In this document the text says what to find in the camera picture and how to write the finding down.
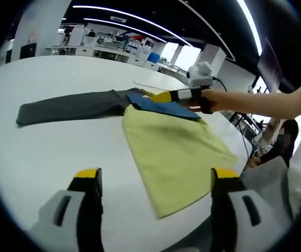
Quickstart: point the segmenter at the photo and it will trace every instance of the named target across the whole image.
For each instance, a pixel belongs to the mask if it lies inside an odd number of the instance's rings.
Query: human arm
[[[293,93],[242,93],[206,89],[202,96],[211,102],[211,112],[231,110],[262,116],[293,119],[301,115],[301,87]]]

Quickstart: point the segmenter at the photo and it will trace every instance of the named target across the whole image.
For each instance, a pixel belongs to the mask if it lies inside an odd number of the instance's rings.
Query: yellow cloth
[[[237,161],[203,121],[129,106],[124,131],[158,218],[177,212],[211,190],[211,168]]]

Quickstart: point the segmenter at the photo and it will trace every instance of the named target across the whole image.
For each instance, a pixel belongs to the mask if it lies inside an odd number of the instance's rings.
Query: white table
[[[160,92],[134,81],[169,90],[186,87],[162,73],[89,57],[35,57],[0,67],[0,195],[22,229],[32,227],[40,207],[56,191],[65,190],[79,170],[91,167],[103,169],[106,251],[161,251],[208,218],[210,195],[156,219],[123,133],[122,117],[16,126],[23,103],[133,87]],[[240,132],[220,113],[201,116],[238,156],[234,169],[241,172],[247,155]]]

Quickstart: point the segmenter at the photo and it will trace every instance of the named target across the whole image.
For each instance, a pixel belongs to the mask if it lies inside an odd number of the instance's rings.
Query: blue cloth
[[[153,102],[150,100],[150,98],[142,97],[139,94],[127,94],[126,96],[131,101],[132,105],[140,110],[167,114],[169,116],[175,116],[184,119],[200,118],[195,112],[188,110],[187,108],[177,104],[176,102]]]

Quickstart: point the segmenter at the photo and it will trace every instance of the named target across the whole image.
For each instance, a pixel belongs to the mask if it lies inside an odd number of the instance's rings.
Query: light strip
[[[87,6],[87,5],[74,5],[73,8],[88,8],[88,9],[101,9],[103,11],[107,10],[109,12],[116,12],[116,13],[120,13],[120,14],[123,14],[123,15],[127,15],[127,16],[130,16],[130,17],[134,17],[134,18],[137,18],[139,20],[142,20],[144,22],[147,22],[151,25],[154,25],[170,34],[172,34],[173,36],[177,37],[179,40],[183,41],[184,43],[186,43],[188,46],[193,46],[192,44],[190,44],[189,42],[187,42],[185,39],[181,38],[180,36],[176,35],[175,33],[173,33],[172,31],[169,31],[168,29],[166,29],[165,27],[162,27],[161,25],[158,25],[158,24],[155,24],[153,23],[152,21],[149,21],[149,20],[146,20],[142,17],[139,17],[139,16],[136,16],[136,15],[133,15],[133,14],[130,14],[130,13],[127,13],[127,12],[122,12],[120,10],[116,10],[116,9],[110,9],[110,8],[105,8],[105,7],[99,7],[99,6]]]
[[[245,14],[245,17],[246,17],[247,21],[249,22],[249,25],[251,27],[251,31],[253,33],[253,37],[254,37],[254,40],[255,40],[255,44],[256,44],[256,48],[257,48],[257,53],[260,56],[261,53],[262,53],[262,47],[261,47],[261,43],[260,43],[260,39],[259,39],[259,34],[257,33],[253,17],[251,15],[249,9],[247,8],[246,3],[244,2],[244,0],[236,0],[236,1],[240,5],[241,9],[243,10],[243,12]]]
[[[156,36],[154,36],[154,35],[152,35],[152,34],[149,34],[149,33],[145,32],[145,31],[143,31],[143,30],[139,30],[139,29],[137,29],[137,28],[133,28],[133,27],[131,27],[131,26],[127,26],[127,25],[123,25],[123,24],[119,24],[119,23],[115,23],[115,22],[111,22],[111,21],[105,21],[105,20],[100,20],[100,19],[94,19],[94,18],[84,18],[84,20],[88,20],[88,21],[96,21],[96,22],[103,22],[103,23],[108,23],[108,24],[112,24],[112,25],[119,25],[119,26],[122,26],[122,27],[126,27],[126,28],[128,28],[128,29],[136,30],[136,31],[138,31],[138,32],[140,32],[140,33],[147,34],[147,35],[149,35],[149,36],[151,36],[151,37],[153,37],[153,38],[156,38],[156,39],[158,39],[158,40],[160,40],[160,41],[162,41],[162,42],[164,42],[164,43],[167,43],[167,41],[165,41],[165,40],[163,40],[163,39],[161,39],[161,38],[159,38],[159,37],[156,37]]]
[[[230,48],[228,47],[227,44],[225,44],[224,40],[221,38],[221,36],[218,34],[218,32],[216,32],[215,29],[213,29],[213,27],[208,23],[208,21],[205,20],[205,18],[202,17],[201,14],[199,14],[194,8],[192,8],[189,4],[187,4],[185,1],[183,0],[178,0],[180,3],[182,3],[183,5],[185,5],[189,10],[191,10],[196,16],[198,16],[207,26],[209,26],[209,28],[213,31],[213,33],[218,37],[218,39],[223,43],[224,47],[228,50],[228,52],[230,53],[233,61],[235,61],[235,57],[233,55],[233,53],[230,51]]]

